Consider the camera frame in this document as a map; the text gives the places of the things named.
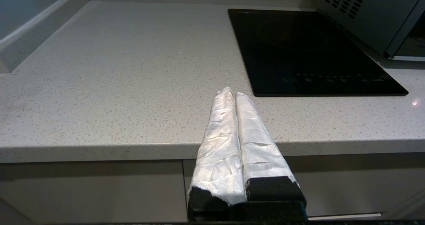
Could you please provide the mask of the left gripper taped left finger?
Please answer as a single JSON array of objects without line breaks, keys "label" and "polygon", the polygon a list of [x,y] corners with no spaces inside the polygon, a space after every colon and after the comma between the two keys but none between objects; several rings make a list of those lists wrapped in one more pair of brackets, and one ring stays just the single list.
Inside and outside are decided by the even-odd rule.
[{"label": "left gripper taped left finger", "polygon": [[225,221],[228,208],[246,201],[235,98],[218,91],[187,192],[189,221]]}]

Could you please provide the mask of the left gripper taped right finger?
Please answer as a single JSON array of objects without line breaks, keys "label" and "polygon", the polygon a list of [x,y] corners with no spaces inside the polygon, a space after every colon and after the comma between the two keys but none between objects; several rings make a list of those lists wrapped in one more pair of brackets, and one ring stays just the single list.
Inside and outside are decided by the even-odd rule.
[{"label": "left gripper taped right finger", "polygon": [[236,94],[236,113],[247,200],[298,201],[306,206],[293,172],[246,94]]}]

